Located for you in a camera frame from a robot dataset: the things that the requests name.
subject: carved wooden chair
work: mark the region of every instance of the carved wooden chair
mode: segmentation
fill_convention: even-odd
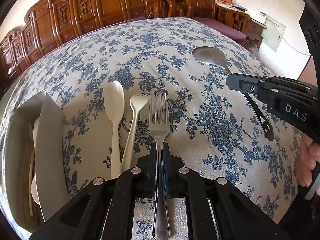
[[[10,31],[0,43],[0,79],[6,81],[2,86],[45,54],[90,31],[139,16],[183,16],[182,1],[39,0],[26,13],[22,30]]]
[[[13,47],[11,44],[12,39],[15,39],[15,43]],[[15,57],[13,53],[13,50],[15,49],[17,55],[22,57],[23,52],[22,52],[21,41],[20,43],[18,42],[20,39],[21,39],[21,35],[18,35],[16,31],[12,30],[1,41],[0,60],[1,60],[2,69],[0,70],[0,74],[2,75],[1,82],[5,83],[5,84],[1,84],[4,90],[6,90],[6,87],[8,85],[7,83],[12,83],[21,74],[21,70],[19,69],[19,67],[17,67],[14,64]]]
[[[233,29],[245,33],[251,24],[251,18],[244,12],[221,7],[214,0],[191,0],[191,15],[217,20]]]

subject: bolt head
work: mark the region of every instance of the bolt head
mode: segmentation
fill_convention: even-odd
[[[187,173],[189,172],[189,169],[186,168],[186,167],[182,167],[182,168],[179,169],[179,172],[180,172],[181,174],[187,174]]]
[[[133,174],[139,174],[141,172],[141,169],[139,167],[134,167],[131,169],[131,172]]]
[[[94,180],[93,180],[93,184],[94,185],[101,185],[103,183],[103,178],[95,178]]]
[[[226,185],[227,184],[227,179],[226,178],[218,178],[217,182],[220,184],[220,185]]]

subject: finger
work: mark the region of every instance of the finger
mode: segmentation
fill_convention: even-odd
[[[301,142],[303,142],[308,148],[312,144],[312,139],[305,133],[301,133]]]
[[[317,143],[310,145],[309,153],[312,158],[320,162],[320,146]]]
[[[297,180],[301,186],[309,187],[312,182],[312,173],[306,166],[299,163],[297,165]]]
[[[315,169],[316,160],[310,155],[309,150],[303,147],[300,148],[298,161],[312,171]]]

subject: metal fork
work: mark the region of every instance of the metal fork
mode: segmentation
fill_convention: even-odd
[[[167,208],[165,178],[164,178],[164,161],[163,161],[163,143],[164,139],[170,132],[169,110],[167,94],[165,95],[165,116],[163,117],[162,95],[155,98],[155,122],[153,123],[152,96],[150,98],[149,109],[149,133],[156,141],[157,146],[157,163],[156,163],[156,203],[155,214],[153,218],[152,238],[155,240],[168,240],[170,238],[170,224]],[[158,122],[158,100],[160,100],[160,122]]]

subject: floral tablecloth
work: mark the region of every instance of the floral tablecloth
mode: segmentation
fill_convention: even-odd
[[[275,139],[268,141],[244,96],[226,86],[225,71],[192,57],[199,46],[222,50],[233,73],[273,73],[255,56],[221,33],[188,18],[124,23],[81,36],[49,53],[25,71],[9,101],[0,127],[0,149],[14,111],[45,89],[65,115],[63,152],[67,188],[75,196],[95,177],[110,178],[112,124],[102,92],[112,81],[124,88],[125,111],[120,124],[120,151],[131,125],[130,98],[151,89],[168,92],[172,154],[206,178],[226,177],[275,222],[297,193],[295,160],[299,131],[269,114]],[[148,107],[139,117],[133,160],[147,155]],[[1,209],[22,239],[30,233],[17,226],[4,188]],[[184,200],[169,200],[172,239],[186,239]],[[151,239],[153,199],[136,199],[133,239]]]

